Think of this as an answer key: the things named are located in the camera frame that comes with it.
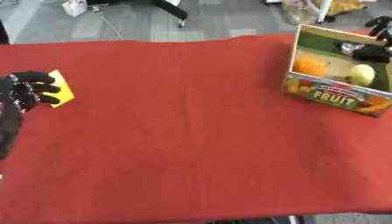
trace black robotic glove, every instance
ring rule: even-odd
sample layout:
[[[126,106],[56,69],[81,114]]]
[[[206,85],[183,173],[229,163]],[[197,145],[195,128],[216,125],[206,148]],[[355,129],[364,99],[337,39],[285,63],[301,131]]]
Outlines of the black robotic glove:
[[[365,26],[374,27],[369,36],[377,36],[376,39],[379,41],[386,40],[387,44],[385,46],[390,47],[392,46],[392,27],[390,22],[392,22],[392,17],[381,16],[367,21]]]
[[[392,57],[391,51],[382,45],[338,42],[336,46],[341,53],[358,61],[389,63]]]
[[[59,99],[43,95],[58,93],[60,89],[50,84],[54,78],[47,73],[21,72],[0,77],[0,160],[13,145],[23,122],[22,114],[40,102],[59,103]]]

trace floor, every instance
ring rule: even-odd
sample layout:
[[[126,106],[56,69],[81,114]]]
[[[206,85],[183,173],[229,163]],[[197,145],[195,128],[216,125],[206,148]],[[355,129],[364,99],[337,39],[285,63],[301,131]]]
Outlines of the floor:
[[[177,19],[151,7],[147,0],[103,7],[69,17],[61,9],[64,0],[20,0],[19,5],[0,4],[0,18],[12,43],[48,43],[133,39],[141,41],[202,41],[241,35],[294,32],[279,4],[266,6],[261,0],[183,0],[190,13],[183,29]],[[370,18],[392,15],[392,1],[368,3],[366,10],[338,17],[321,26],[339,30],[361,30]],[[341,213],[316,215],[318,224],[390,224],[392,216]]]

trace yellow block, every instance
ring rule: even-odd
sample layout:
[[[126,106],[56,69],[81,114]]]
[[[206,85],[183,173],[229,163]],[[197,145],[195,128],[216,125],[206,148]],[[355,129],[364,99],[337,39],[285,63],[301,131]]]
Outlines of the yellow block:
[[[52,85],[61,88],[61,90],[57,94],[44,93],[44,95],[53,96],[59,99],[58,104],[51,104],[51,106],[55,109],[63,105],[64,103],[71,101],[74,98],[74,93],[72,92],[66,80],[58,70],[49,73],[49,75],[56,80]]]

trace red tablecloth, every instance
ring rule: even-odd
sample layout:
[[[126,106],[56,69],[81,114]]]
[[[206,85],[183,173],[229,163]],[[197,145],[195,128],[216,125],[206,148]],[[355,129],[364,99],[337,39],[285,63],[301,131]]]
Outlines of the red tablecloth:
[[[0,223],[392,210],[392,112],[282,94],[292,41],[1,46],[1,74],[59,69],[76,98],[25,116]]]

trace cardboard box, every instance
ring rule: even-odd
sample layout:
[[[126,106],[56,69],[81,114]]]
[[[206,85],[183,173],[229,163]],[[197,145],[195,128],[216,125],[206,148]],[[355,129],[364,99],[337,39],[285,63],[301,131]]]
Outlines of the cardboard box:
[[[374,38],[359,34],[333,31],[309,25],[300,25],[291,55],[290,71],[283,81],[283,91],[316,102],[349,109],[362,114],[379,117],[392,104],[391,63],[359,62],[342,54],[337,41],[377,44]],[[347,84],[344,80],[319,78],[293,71],[294,61],[310,57],[328,63],[326,69],[334,77],[345,77],[356,64],[368,64],[375,70],[375,78],[368,87]]]

